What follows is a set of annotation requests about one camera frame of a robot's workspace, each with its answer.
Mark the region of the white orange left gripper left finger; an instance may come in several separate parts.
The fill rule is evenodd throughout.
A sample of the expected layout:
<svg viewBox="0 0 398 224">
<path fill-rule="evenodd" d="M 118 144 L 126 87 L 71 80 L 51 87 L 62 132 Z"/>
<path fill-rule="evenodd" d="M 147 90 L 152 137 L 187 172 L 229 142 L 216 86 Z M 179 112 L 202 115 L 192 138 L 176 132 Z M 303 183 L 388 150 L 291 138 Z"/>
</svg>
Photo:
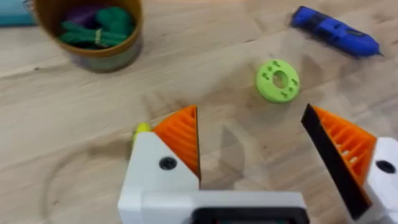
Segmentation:
<svg viewBox="0 0 398 224">
<path fill-rule="evenodd" d="M 182 203 L 200 188 L 197 107 L 171 114 L 155 127 L 137 125 L 118 200 L 123 223 L 189 223 Z"/>
</svg>

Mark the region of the white orange left gripper right finger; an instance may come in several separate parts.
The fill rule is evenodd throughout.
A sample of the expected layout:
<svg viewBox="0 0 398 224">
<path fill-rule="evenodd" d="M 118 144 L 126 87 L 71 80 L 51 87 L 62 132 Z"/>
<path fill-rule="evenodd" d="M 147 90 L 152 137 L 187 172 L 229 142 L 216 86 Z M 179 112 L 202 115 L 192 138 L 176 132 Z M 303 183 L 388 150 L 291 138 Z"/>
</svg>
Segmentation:
<svg viewBox="0 0 398 224">
<path fill-rule="evenodd" d="M 397 140 L 311 104 L 301 124 L 336 185 L 348 223 L 397 224 Z"/>
</svg>

